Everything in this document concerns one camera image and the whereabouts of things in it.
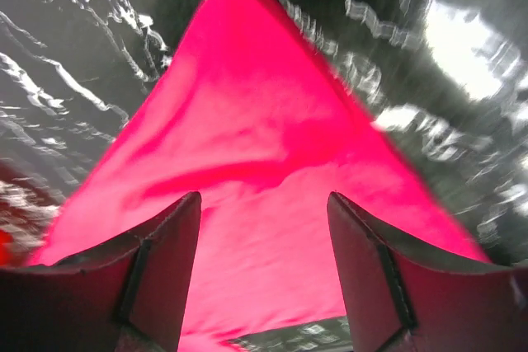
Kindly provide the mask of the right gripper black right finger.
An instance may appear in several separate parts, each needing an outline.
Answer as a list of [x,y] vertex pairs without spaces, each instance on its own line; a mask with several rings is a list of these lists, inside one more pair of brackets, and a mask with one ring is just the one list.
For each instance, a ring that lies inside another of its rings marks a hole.
[[472,260],[328,198],[356,351],[524,351],[527,268]]

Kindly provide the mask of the pink t shirt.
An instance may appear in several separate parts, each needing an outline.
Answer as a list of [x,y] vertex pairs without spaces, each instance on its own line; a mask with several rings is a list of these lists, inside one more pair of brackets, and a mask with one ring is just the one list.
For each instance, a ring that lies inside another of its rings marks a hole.
[[204,0],[169,69],[54,220],[53,263],[202,197],[182,351],[314,351],[345,313],[333,191],[484,260],[276,0]]

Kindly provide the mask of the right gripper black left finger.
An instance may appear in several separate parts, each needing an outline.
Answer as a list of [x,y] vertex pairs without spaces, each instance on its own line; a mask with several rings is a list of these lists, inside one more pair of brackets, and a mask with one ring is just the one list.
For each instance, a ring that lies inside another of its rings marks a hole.
[[3,351],[117,351],[125,331],[177,350],[200,228],[192,192],[53,265],[1,270]]

